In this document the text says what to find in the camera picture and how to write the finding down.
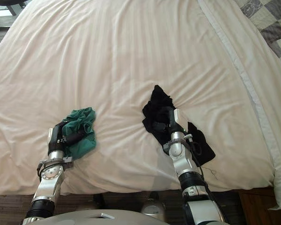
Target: metal arm segment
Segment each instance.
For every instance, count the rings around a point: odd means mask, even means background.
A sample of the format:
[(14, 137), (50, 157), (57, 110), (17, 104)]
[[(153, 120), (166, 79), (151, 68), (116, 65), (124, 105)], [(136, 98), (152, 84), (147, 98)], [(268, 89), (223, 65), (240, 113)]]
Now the metal arm segment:
[(185, 135), (187, 121), (179, 109), (169, 112), (171, 141), (165, 146), (173, 160), (179, 178), (183, 200), (183, 209), (187, 224), (200, 225), (211, 221), (224, 222), (222, 213), (211, 196), (207, 183), (199, 174), (198, 167), (192, 159), (191, 148), (194, 148), (192, 136)]

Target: chair leg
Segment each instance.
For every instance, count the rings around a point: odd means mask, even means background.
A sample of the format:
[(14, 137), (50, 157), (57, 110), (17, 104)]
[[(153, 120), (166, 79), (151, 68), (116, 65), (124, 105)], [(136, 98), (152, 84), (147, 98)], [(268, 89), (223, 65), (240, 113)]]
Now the chair leg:
[(9, 9), (11, 15), (16, 15), (14, 9), (11, 6), (6, 6), (6, 7)]
[(19, 5), (21, 6), (21, 8), (25, 8), (26, 4), (24, 2), (19, 3)]

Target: bed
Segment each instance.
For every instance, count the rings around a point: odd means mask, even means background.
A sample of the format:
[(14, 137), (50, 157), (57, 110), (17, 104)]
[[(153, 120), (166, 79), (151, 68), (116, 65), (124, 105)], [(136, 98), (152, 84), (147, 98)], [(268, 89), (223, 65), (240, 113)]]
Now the bed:
[(48, 128), (96, 111), (97, 146), (62, 194), (179, 189), (142, 108), (160, 85), (216, 156), (212, 191), (273, 186), (281, 208), (281, 61), (229, 0), (33, 0), (0, 43), (0, 195), (39, 181)]

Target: green cloth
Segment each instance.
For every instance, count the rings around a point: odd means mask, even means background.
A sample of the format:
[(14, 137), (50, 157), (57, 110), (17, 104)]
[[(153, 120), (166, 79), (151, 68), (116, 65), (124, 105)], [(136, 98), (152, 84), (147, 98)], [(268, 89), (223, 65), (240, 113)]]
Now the green cloth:
[(80, 110), (73, 110), (63, 121), (69, 122), (62, 128), (63, 136), (77, 133), (81, 126), (84, 126), (86, 135), (78, 143), (66, 147), (65, 156), (72, 156), (78, 159), (91, 151), (96, 146), (95, 132), (92, 129), (95, 120), (95, 111), (89, 107)]

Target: wrinkled sheet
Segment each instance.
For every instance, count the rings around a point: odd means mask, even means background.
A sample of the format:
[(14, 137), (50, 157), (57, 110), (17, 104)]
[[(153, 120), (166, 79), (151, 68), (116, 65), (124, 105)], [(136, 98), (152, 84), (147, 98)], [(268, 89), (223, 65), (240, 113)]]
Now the wrinkled sheet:
[(34, 193), (48, 128), (89, 106), (97, 146), (62, 194), (179, 189), (142, 124), (159, 84), (216, 153), (210, 189), (274, 185), (281, 207), (281, 63), (261, 40), (232, 1), (32, 1), (0, 43), (0, 194)]

